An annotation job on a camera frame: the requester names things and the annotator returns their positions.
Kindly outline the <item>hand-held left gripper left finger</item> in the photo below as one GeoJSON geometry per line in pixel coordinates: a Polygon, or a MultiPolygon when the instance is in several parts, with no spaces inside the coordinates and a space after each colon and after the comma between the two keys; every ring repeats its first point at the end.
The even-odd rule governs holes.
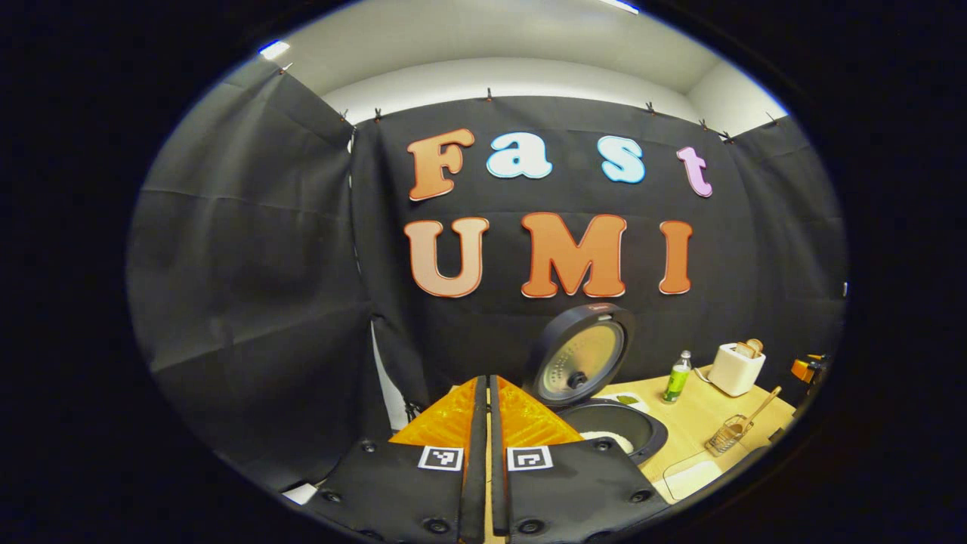
{"type": "Polygon", "coordinates": [[[477,376],[390,440],[361,440],[304,509],[366,543],[483,542],[487,406],[477,376]]]}

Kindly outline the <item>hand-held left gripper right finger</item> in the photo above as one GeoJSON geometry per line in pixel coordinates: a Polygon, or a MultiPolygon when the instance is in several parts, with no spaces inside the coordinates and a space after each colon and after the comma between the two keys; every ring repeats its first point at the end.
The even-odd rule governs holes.
{"type": "Polygon", "coordinates": [[[493,529],[508,543],[617,543],[670,505],[611,437],[508,447],[510,383],[488,378],[493,529]]]}

